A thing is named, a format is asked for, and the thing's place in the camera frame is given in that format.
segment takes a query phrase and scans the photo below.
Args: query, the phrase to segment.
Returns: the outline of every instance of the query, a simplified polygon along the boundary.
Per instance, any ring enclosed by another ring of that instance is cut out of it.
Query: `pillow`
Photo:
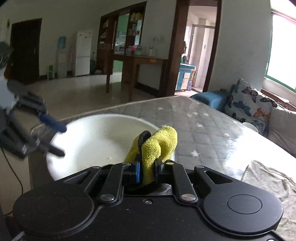
[[[269,120],[268,139],[296,155],[296,112],[272,108]]]
[[[239,79],[232,88],[224,112],[242,123],[251,123],[262,135],[272,107],[278,107],[273,99],[256,90],[244,79]]]

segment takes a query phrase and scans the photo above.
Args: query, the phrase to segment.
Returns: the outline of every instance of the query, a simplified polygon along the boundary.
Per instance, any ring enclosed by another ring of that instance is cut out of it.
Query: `cushion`
[[[209,91],[203,93],[197,93],[190,98],[198,100],[209,107],[222,111],[226,104],[227,93],[224,91]]]
[[[272,108],[269,120],[268,139],[287,152],[296,155],[296,112]]]
[[[273,99],[256,90],[244,79],[239,79],[227,98],[224,112],[242,123],[251,123],[262,135],[272,107],[278,107]]]

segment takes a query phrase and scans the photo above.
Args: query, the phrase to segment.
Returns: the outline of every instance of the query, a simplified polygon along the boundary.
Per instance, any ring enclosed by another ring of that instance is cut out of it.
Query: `refrigerator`
[[[88,75],[91,61],[92,31],[79,31],[74,44],[73,75]]]

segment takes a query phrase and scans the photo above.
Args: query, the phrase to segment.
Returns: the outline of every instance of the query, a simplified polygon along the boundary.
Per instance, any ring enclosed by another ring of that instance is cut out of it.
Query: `yellow towel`
[[[133,163],[138,149],[139,136],[133,141],[130,151],[128,152],[125,162]],[[165,162],[175,150],[178,142],[176,130],[170,126],[164,126],[156,131],[142,145],[142,165],[143,165],[143,185],[147,185],[154,181],[153,164],[154,160],[161,157]]]

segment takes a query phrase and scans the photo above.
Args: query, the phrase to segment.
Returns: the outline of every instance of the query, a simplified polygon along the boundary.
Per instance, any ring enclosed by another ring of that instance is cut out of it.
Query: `black cable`
[[[7,161],[7,164],[9,165],[9,167],[10,167],[10,169],[12,170],[13,174],[15,175],[15,177],[17,178],[17,180],[18,180],[19,183],[20,183],[20,186],[21,186],[21,188],[22,188],[22,195],[23,195],[23,194],[24,194],[24,187],[22,186],[22,182],[20,181],[19,177],[17,176],[17,174],[16,174],[15,171],[13,170],[12,166],[10,165],[10,163],[9,163],[9,161],[8,161],[8,159],[7,159],[7,156],[6,156],[5,153],[4,153],[4,150],[3,150],[2,146],[0,146],[0,148],[1,148],[1,151],[2,151],[4,157],[5,157],[6,161]],[[7,216],[7,215],[9,215],[9,214],[12,214],[12,211],[9,212],[9,213],[7,213],[7,214],[4,214],[4,216]]]

